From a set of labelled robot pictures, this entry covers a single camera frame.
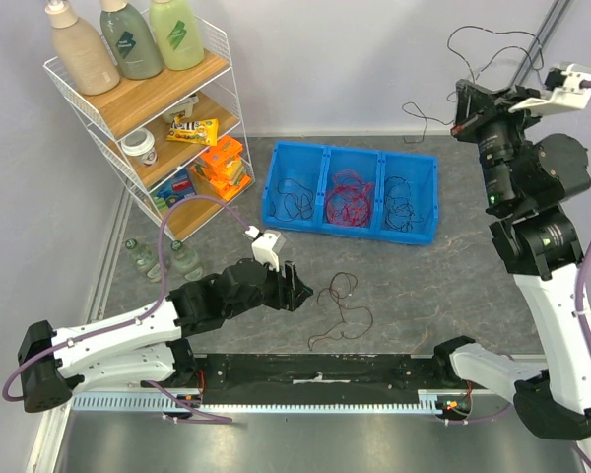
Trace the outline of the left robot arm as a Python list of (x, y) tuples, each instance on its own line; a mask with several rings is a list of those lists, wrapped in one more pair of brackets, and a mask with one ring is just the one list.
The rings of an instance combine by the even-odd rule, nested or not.
[(197, 372), (188, 337), (259, 306), (295, 311), (312, 294), (292, 262), (273, 270), (243, 258), (161, 301), (100, 322), (63, 329), (36, 322), (17, 356), (24, 409), (53, 409), (106, 381), (188, 386)]

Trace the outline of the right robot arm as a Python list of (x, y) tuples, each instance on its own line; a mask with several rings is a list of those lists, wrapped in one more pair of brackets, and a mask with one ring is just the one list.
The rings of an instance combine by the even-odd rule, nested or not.
[(538, 142), (528, 128), (544, 116), (585, 108), (591, 78), (553, 70), (542, 90), (492, 91), (456, 84), (451, 135), (479, 151), (492, 244), (523, 295), (546, 365), (519, 364), (467, 336), (436, 346), (431, 375), (440, 386), (473, 382), (509, 402), (541, 439), (591, 437), (591, 311), (585, 295), (591, 250), (562, 209), (591, 185), (587, 149), (563, 133)]

